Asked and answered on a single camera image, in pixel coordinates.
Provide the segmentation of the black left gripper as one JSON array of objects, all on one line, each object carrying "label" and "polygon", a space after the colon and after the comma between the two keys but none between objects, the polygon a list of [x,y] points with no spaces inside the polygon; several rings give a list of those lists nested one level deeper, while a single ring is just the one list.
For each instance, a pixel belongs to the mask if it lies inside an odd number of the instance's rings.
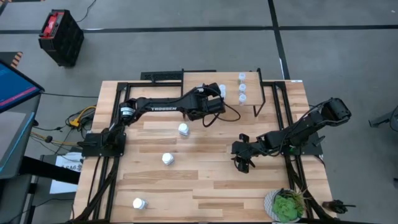
[{"label": "black left gripper", "polygon": [[217,83],[209,85],[202,84],[198,87],[200,92],[200,102],[203,112],[208,114],[224,113],[224,98],[221,96],[223,91]]}]

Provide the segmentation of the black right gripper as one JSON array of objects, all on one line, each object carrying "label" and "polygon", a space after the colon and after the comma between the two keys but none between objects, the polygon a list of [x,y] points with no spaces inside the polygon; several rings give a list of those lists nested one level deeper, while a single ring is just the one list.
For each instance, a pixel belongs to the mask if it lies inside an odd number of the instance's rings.
[{"label": "black right gripper", "polygon": [[260,144],[249,142],[249,136],[241,133],[239,141],[232,143],[231,153],[235,168],[240,172],[249,172],[249,159],[260,155]]}]

